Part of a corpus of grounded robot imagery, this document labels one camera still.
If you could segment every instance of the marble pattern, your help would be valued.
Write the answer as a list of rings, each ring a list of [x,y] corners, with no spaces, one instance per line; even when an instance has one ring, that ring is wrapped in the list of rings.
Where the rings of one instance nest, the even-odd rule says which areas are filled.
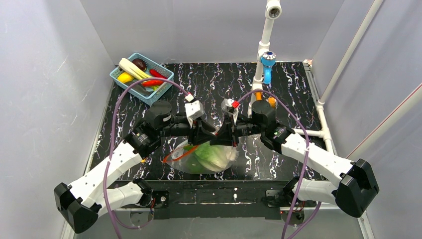
[[[254,63],[201,63],[201,64],[168,64],[165,65],[175,73],[175,82],[195,95],[206,110],[209,123],[219,127],[222,112],[220,104],[223,98],[239,99],[251,88],[255,72]],[[273,79],[270,86],[264,89],[278,96],[296,115],[301,123],[311,130],[319,130],[320,123],[311,90],[306,79],[303,64],[300,62],[282,62],[273,67]],[[105,114],[101,134],[91,168],[99,164],[109,154],[112,112],[115,102],[123,90],[116,84]],[[161,98],[173,106],[173,113],[184,111],[184,96],[177,88],[172,87]],[[240,112],[246,114],[248,100],[242,102]],[[129,133],[134,123],[143,117],[147,105],[132,95],[126,95],[119,109],[117,118],[116,143]],[[296,122],[280,107],[277,109],[277,119],[293,128],[298,128]],[[324,147],[319,138],[312,138],[316,145]],[[128,170],[120,179],[132,180],[144,178],[147,180],[278,180],[288,181],[297,176],[302,164],[279,155],[267,149],[259,140],[258,135],[240,139],[237,147],[239,157],[233,166],[224,172],[210,175],[192,175],[178,171],[162,163],[163,158],[184,140],[183,137],[169,137],[163,140],[163,147],[155,151],[144,164],[138,164]],[[306,170],[307,178],[317,180],[322,177],[311,169]]]

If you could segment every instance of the basket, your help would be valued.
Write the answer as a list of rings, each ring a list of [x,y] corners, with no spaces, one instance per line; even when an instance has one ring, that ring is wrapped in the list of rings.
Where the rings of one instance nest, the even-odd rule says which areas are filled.
[[[169,81],[174,81],[173,76],[174,73],[167,70],[165,67],[161,66],[160,64],[146,58],[145,56],[139,54],[139,53],[133,53],[128,60],[132,61],[136,58],[139,58],[143,61],[145,61],[147,69],[145,71],[145,73],[147,73],[148,75],[150,75],[149,70],[150,69],[155,69],[158,73],[160,73],[161,75],[167,77],[167,79]],[[113,71],[110,72],[110,76],[114,79],[114,81],[116,82],[116,84],[118,84],[120,87],[122,87],[123,89],[127,88],[127,85],[120,82],[117,78],[121,75],[121,73],[123,73],[123,70],[117,66]],[[156,102],[160,97],[163,96],[164,93],[166,93],[166,91],[168,91],[170,89],[170,87],[172,87],[172,84],[164,82],[156,91],[154,91],[150,96],[144,96],[140,93],[138,93],[136,90],[134,89],[130,89],[129,93],[131,93],[132,95],[134,95],[135,97],[137,97],[138,99],[140,99],[141,101],[147,103],[149,106],[152,105],[152,103]],[[153,89],[151,87],[145,87],[146,90],[148,91],[153,91]]]

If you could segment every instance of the plastic bag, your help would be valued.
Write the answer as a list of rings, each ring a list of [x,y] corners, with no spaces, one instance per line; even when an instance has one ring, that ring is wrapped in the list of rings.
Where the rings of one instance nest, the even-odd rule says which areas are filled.
[[[231,167],[238,155],[235,147],[211,146],[209,142],[191,146],[188,145],[188,140],[185,140],[164,159],[164,162],[185,173],[214,174]]]

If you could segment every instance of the blue faucet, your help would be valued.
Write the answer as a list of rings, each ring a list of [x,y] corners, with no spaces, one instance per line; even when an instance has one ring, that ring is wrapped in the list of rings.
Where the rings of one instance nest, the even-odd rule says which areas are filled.
[[[272,51],[267,51],[261,56],[261,63],[264,66],[264,84],[271,83],[271,67],[276,63],[276,54]]]

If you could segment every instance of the red chili pepper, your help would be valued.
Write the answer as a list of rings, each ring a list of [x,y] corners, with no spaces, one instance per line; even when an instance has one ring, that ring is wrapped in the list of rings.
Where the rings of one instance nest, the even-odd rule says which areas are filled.
[[[154,70],[154,69],[149,70],[149,73],[151,73],[151,75],[153,75],[153,76],[155,76],[155,77],[160,77],[160,78],[167,79],[167,77],[165,77],[165,76],[161,75],[160,73],[158,73],[158,71],[156,71],[156,70]]]
[[[142,85],[143,85],[143,86],[146,86],[146,87],[151,87],[151,86],[161,86],[161,84],[162,84],[163,82],[164,82],[164,81],[152,80],[152,81],[145,81],[145,82],[142,82]]]

